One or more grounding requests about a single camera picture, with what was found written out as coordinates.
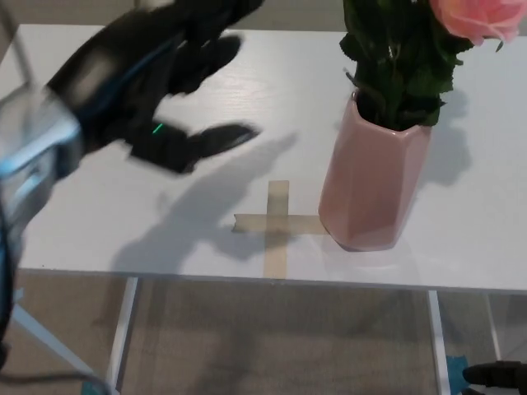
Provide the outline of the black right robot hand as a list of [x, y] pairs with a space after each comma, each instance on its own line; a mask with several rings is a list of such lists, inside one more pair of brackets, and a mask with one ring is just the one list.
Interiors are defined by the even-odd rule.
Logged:
[[464, 368], [462, 375], [470, 384], [517, 389], [519, 394], [526, 394], [526, 363], [499, 360]]

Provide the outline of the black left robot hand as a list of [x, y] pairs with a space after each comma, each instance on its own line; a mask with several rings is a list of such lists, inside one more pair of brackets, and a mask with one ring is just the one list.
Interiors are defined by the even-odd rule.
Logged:
[[246, 123], [201, 132], [157, 121], [167, 96], [190, 95], [230, 63], [241, 37], [227, 29], [255, 12], [258, 1], [173, 1], [135, 8], [93, 35], [49, 80], [49, 89], [80, 123], [86, 152], [111, 142], [177, 174], [258, 135]]

